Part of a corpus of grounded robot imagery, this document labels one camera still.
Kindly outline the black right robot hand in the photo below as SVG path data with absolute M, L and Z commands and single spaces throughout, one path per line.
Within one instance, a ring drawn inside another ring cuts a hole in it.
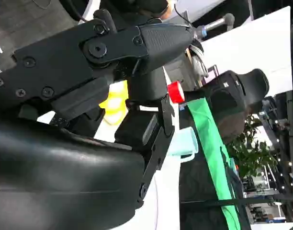
M 143 205 L 175 127 L 163 66 L 195 29 L 107 10 L 0 73 L 0 230 L 106 230 Z

